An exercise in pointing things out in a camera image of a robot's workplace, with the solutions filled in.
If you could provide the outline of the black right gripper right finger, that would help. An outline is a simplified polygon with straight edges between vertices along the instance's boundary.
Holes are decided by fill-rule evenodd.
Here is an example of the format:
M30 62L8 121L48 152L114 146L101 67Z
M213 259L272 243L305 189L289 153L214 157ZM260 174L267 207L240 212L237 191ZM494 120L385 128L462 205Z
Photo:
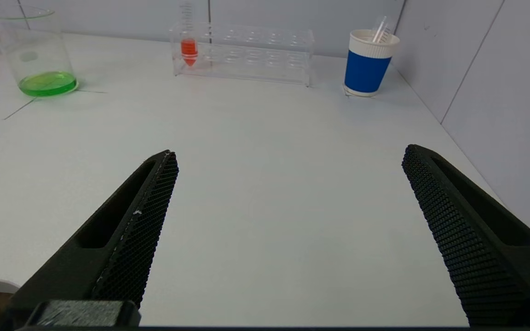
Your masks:
M469 325L530 327L530 228L431 149L402 167Z

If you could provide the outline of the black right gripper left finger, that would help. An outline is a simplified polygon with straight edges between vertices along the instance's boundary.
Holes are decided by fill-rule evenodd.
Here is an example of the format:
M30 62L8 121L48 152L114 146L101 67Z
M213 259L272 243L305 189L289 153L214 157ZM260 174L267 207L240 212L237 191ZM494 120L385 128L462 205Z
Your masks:
M48 300L129 300L140 306L179 167L146 159L13 295L12 309Z

